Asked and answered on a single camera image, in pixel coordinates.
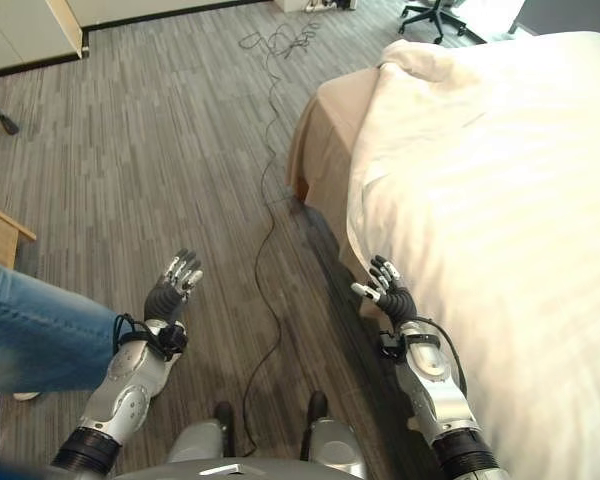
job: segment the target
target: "blue jeans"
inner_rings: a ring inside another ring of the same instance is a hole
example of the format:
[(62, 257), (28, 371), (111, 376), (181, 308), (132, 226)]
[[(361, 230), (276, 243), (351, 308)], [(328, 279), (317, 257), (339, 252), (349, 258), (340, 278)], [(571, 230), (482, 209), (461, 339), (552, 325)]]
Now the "blue jeans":
[(0, 393), (95, 389), (111, 360), (115, 317), (0, 266)]

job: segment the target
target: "black caster wheel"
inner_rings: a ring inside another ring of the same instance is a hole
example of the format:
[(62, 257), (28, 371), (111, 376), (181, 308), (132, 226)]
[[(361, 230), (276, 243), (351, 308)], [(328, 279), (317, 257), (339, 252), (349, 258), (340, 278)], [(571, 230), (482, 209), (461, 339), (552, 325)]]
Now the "black caster wheel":
[(222, 455), (225, 458), (236, 456), (235, 421), (233, 419), (233, 407), (229, 402), (220, 402), (213, 409), (213, 418), (222, 425)]
[(329, 415), (329, 401), (324, 392), (316, 390), (311, 395), (307, 407), (307, 428), (302, 436), (302, 447), (300, 449), (300, 460), (309, 461), (309, 450), (311, 447), (311, 425), (320, 418)]

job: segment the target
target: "gray striped carpet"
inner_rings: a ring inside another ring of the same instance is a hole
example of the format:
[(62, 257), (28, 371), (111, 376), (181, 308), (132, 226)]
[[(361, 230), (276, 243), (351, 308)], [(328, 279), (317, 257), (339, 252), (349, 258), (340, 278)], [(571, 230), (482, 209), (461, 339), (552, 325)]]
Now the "gray striped carpet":
[[(296, 457), (313, 389), (351, 423), (376, 479), (437, 478), (421, 437), (405, 427), (406, 403), (375, 355), (357, 315), (350, 278), (318, 215), (284, 186), (286, 149), (311, 92), (373, 65), (398, 38), (398, 0), (361, 0), (355, 12), (328, 12), (306, 52), (278, 60), (282, 119), (265, 186), (277, 227), (261, 273), (284, 324), (281, 348), (249, 399), (258, 456)], [(215, 402), (240, 398), (250, 371), (275, 336), (253, 282), (268, 229), (259, 196), (267, 162), (262, 134), (272, 112), (263, 52), (238, 40), (272, 33), (306, 14), (273, 3), (234, 7), (92, 32), (91, 56), (0, 79), (0, 105), (21, 125), (0, 128), (0, 208), (38, 234), (22, 252), (29, 273), (118, 311), (141, 312), (166, 259), (195, 247), (205, 279), (187, 310), (190, 348), (147, 421), (126, 446), (118, 472), (155, 465), (188, 423)], [(448, 46), (467, 44), (448, 28)], [(427, 22), (407, 38), (431, 41)], [(3, 397), (0, 456), (45, 464), (72, 431), (86, 392), (28, 403)], [(237, 425), (238, 450), (246, 439)]]

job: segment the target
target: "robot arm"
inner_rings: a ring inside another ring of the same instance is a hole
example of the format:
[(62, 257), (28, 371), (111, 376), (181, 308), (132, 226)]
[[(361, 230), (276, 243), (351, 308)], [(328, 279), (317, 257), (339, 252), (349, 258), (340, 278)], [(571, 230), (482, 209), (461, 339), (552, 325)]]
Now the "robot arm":
[[(102, 476), (109, 472), (120, 447), (144, 423), (151, 398), (162, 391), (187, 344), (185, 328), (176, 317), (202, 278), (199, 268), (195, 253), (181, 250), (149, 292), (145, 321), (128, 315), (116, 319), (115, 355), (107, 375), (52, 466)], [(118, 339), (124, 321), (132, 331)]]
[(419, 430), (446, 478), (508, 479), (509, 475), (498, 467), (482, 440), (480, 427), (463, 393), (466, 387), (462, 371), (459, 369), (462, 386), (459, 388), (453, 380), (451, 365), (440, 350), (439, 338), (423, 328), (425, 323), (432, 322), (418, 317), (411, 295), (390, 262), (377, 255), (371, 264), (374, 283), (367, 286), (354, 283), (351, 288), (376, 303), (391, 320), (393, 332), (380, 334), (381, 352), (395, 362), (400, 388), (411, 399)]

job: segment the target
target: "mattress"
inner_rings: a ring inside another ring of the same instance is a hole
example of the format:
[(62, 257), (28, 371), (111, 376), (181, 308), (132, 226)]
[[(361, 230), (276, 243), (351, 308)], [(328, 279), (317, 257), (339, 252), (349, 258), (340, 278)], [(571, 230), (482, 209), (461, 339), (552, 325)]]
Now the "mattress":
[(384, 58), (351, 163), (356, 257), (392, 259), (447, 329), (513, 478), (600, 479), (600, 34)]

